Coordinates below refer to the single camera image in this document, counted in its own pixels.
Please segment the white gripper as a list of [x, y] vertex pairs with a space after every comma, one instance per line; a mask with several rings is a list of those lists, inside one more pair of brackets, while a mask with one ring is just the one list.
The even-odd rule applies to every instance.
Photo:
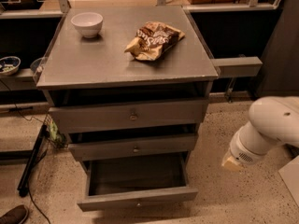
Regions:
[[240, 131], [237, 131], [230, 142], [229, 150], [223, 156], [221, 166], [229, 171], [238, 172], [243, 169], [242, 164], [252, 165], [262, 158], [263, 155], [255, 154], [243, 145]]

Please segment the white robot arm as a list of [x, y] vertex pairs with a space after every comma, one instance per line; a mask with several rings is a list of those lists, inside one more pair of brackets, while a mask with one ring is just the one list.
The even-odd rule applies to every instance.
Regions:
[[285, 144], [299, 147], [299, 97], [260, 98], [251, 104], [249, 121], [234, 134], [221, 166], [240, 171]]

